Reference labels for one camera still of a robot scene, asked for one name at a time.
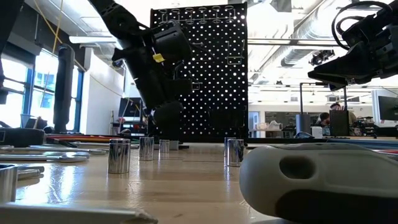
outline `ceiling duct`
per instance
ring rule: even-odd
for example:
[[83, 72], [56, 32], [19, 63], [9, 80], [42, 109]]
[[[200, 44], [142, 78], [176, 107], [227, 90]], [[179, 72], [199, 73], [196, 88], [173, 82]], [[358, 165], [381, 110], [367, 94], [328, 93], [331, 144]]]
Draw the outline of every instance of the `ceiling duct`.
[[[296, 28], [291, 39], [331, 39], [330, 24], [336, 13], [336, 8], [349, 3], [350, 0], [324, 0], [302, 25]], [[259, 72], [264, 75], [263, 71], [269, 66], [291, 67], [313, 51], [313, 49], [294, 49], [290, 46], [281, 46], [260, 67]]]

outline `table surface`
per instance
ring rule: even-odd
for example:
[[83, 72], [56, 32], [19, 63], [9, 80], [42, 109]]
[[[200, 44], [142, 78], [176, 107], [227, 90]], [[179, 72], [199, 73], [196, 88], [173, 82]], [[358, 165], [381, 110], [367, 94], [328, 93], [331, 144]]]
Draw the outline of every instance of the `table surface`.
[[222, 144], [188, 144], [153, 161], [131, 151], [130, 173], [108, 174], [107, 156], [76, 164], [41, 163], [41, 179], [18, 182], [17, 202], [139, 208], [159, 223], [288, 223], [252, 209], [239, 189], [239, 168], [224, 166]]

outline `pegboard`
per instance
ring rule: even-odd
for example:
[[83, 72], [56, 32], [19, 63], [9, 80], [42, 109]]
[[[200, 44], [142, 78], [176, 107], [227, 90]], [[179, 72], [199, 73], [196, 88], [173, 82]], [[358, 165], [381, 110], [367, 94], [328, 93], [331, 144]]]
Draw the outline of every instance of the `pegboard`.
[[[248, 136], [247, 3], [151, 10], [151, 27], [177, 21], [192, 47], [193, 58], [179, 69], [192, 76], [200, 89], [180, 95], [180, 140], [206, 142], [209, 138]], [[241, 111], [243, 126], [215, 126], [217, 114]]]

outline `person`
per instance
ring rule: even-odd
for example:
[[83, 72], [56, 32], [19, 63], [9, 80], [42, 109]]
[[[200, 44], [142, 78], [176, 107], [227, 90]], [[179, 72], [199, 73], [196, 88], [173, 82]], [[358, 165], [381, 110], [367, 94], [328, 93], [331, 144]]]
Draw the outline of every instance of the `person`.
[[315, 123], [316, 126], [319, 127], [327, 127], [330, 124], [330, 115], [329, 113], [321, 113], [319, 115], [318, 121]]
[[[330, 106], [330, 109], [331, 109], [331, 110], [344, 110], [344, 106], [341, 106], [339, 103], [333, 103], [333, 104]], [[353, 112], [349, 111], [349, 112], [348, 112], [348, 122], [349, 122], [349, 125], [353, 125], [353, 123], [356, 122], [356, 121], [357, 121], [357, 119], [356, 119], [355, 114], [354, 114]]]

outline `ceiling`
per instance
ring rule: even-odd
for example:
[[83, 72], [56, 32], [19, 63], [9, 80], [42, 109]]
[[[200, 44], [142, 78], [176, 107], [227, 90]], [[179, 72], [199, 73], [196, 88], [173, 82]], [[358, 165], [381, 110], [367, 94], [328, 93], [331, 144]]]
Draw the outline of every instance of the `ceiling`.
[[[46, 18], [54, 24], [60, 17], [62, 0], [36, 0]], [[25, 2], [37, 10], [34, 0]], [[150, 9], [206, 6], [227, 4], [232, 0], [117, 0], [129, 10], [138, 21], [149, 26]], [[249, 0], [248, 9], [248, 38], [250, 39], [323, 39], [332, 40], [330, 24], [338, 9], [351, 3], [351, 0]], [[367, 15], [376, 11], [348, 11], [347, 15]], [[64, 0], [61, 29], [70, 36], [110, 36], [105, 24], [88, 1]], [[95, 54], [103, 61], [111, 64], [110, 58], [115, 48], [114, 44], [96, 44]], [[307, 77], [307, 72], [313, 69], [308, 61], [312, 53], [319, 49], [334, 49], [336, 57], [346, 53], [338, 47], [308, 47], [308, 46], [280, 46], [280, 45], [249, 45], [249, 100], [267, 98], [270, 101], [280, 100], [289, 94], [267, 91], [261, 88], [274, 88], [276, 81], [284, 85], [298, 85], [300, 82], [314, 82]], [[383, 81], [370, 83], [382, 85]]]

